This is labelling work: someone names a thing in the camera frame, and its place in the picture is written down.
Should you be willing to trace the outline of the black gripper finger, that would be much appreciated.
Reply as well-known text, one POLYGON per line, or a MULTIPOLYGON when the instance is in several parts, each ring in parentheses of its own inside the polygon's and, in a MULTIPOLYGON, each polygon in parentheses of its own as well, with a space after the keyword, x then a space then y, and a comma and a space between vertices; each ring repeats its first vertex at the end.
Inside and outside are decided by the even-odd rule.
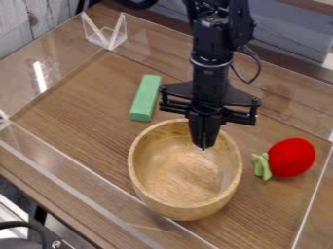
POLYGON ((221 117, 219 115, 206 116, 205 119, 205 142, 203 148, 209 149, 215 142, 221 126, 221 117))
POLYGON ((191 134, 192 143, 201 148, 205 149, 206 138, 205 138, 205 117, 201 116, 197 112, 188 112, 188 128, 191 134))

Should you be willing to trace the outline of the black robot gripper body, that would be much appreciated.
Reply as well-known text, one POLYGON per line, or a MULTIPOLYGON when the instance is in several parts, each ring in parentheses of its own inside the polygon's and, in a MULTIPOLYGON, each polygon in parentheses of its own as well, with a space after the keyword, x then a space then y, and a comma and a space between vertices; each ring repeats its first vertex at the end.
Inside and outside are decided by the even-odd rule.
POLYGON ((202 115, 219 115, 223 125, 226 123, 257 124, 258 108, 262 105, 262 100, 258 97, 238 90, 230 84, 226 84, 222 93, 210 90, 206 99, 197 99, 192 92, 194 84, 191 81, 162 84, 159 87, 162 96, 159 109, 188 117, 191 107, 198 106, 194 111, 202 115))

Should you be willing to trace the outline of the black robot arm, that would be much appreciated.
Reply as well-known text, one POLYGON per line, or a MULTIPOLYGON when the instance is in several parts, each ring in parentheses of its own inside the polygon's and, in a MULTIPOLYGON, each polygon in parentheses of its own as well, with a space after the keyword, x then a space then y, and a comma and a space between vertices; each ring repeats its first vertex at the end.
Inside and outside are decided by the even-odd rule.
POLYGON ((257 123, 261 99, 229 82, 229 75, 235 72, 234 52, 258 56, 249 48, 255 22, 249 0, 182 1, 192 30, 192 79, 160 86, 160 109, 184 115, 191 141, 206 150, 215 143, 222 125, 257 123))

